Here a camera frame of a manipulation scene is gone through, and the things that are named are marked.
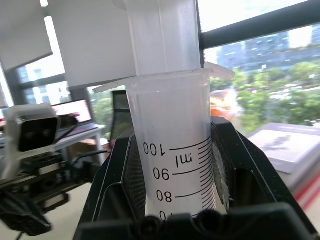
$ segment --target building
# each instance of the building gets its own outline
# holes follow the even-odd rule
[[[320,44],[320,24],[312,26],[312,39],[313,44]]]
[[[285,61],[286,56],[280,53],[289,49],[289,33],[281,32],[222,46],[217,61],[227,68],[254,71]]]
[[[254,18],[302,2],[301,0],[242,1],[243,19]],[[316,34],[320,38],[320,28],[314,31],[315,36]],[[286,31],[222,46],[217,62],[227,68],[239,68],[245,72],[260,70],[263,65],[266,65],[267,68],[282,66],[285,69],[296,62],[296,58],[301,59],[301,54],[304,53],[307,52],[293,53],[290,51],[289,32]]]
[[[33,82],[45,78],[42,68],[37,64],[29,64],[18,69],[21,83]],[[46,86],[28,88],[24,90],[26,102],[28,104],[49,103],[59,104],[61,101],[69,99],[68,83],[58,82]]]
[[[227,68],[239,68],[246,64],[246,50],[243,42],[222,46],[217,54],[219,65]]]

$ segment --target window frame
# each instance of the window frame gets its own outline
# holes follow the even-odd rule
[[[201,32],[198,0],[196,0],[196,6],[202,68],[206,49],[320,23],[320,1],[308,0],[211,31]]]

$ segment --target green foliage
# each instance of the green foliage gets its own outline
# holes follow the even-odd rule
[[[285,88],[285,85],[289,83],[289,80],[287,78],[278,79],[276,81],[273,81],[270,83],[271,89],[274,92],[281,91]]]
[[[299,82],[302,84],[312,84],[310,75],[315,74],[317,66],[312,62],[300,62],[290,69],[290,77],[292,82]]]
[[[106,128],[104,129],[104,134],[107,136],[107,134],[111,131],[111,127],[112,127],[113,101],[111,97],[102,98],[101,96],[98,96],[93,99],[94,101],[92,101],[92,99],[91,101],[92,101],[93,114],[96,119],[96,123],[99,125],[106,126]]]
[[[231,80],[210,77],[210,91],[225,90],[232,85]]]
[[[317,92],[294,90],[287,99],[279,101],[276,107],[273,111],[279,122],[311,125],[310,121],[320,119],[320,95]]]
[[[303,89],[319,87],[320,60],[298,63],[289,72],[271,68],[237,75],[233,83],[238,104],[243,108],[240,118],[247,134],[268,123],[311,126],[311,121],[320,119],[320,91],[286,87],[292,83],[304,85]],[[282,99],[271,99],[274,95]]]
[[[233,70],[235,72],[235,77],[232,80],[233,85],[236,87],[237,90],[245,90],[250,87],[248,83],[248,76],[240,72],[238,69]]]
[[[267,72],[268,72],[270,80],[272,82],[283,79],[287,76],[286,72],[281,71],[280,69],[275,68],[275,67],[270,68]]]

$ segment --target plastic measuring cylinder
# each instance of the plastic measuring cylinder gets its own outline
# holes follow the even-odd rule
[[[125,82],[145,180],[146,214],[166,220],[171,214],[196,216],[215,209],[210,76],[221,75],[197,69]]]

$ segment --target black window mullion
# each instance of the black window mullion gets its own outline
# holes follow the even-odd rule
[[[36,87],[47,86],[50,84],[57,84],[57,83],[65,82],[65,81],[66,81],[65,74],[59,74],[59,75],[55,75],[55,76],[51,76],[51,77],[38,79],[36,81],[29,81],[29,82],[25,82],[25,83],[20,83],[19,88],[22,90],[32,89],[32,88],[36,88]]]
[[[8,84],[12,100],[14,105],[24,105],[27,104],[26,96],[24,91],[21,89],[21,83],[18,71],[12,69],[4,73],[6,82]]]
[[[200,50],[320,23],[320,0],[308,0],[200,34]]]

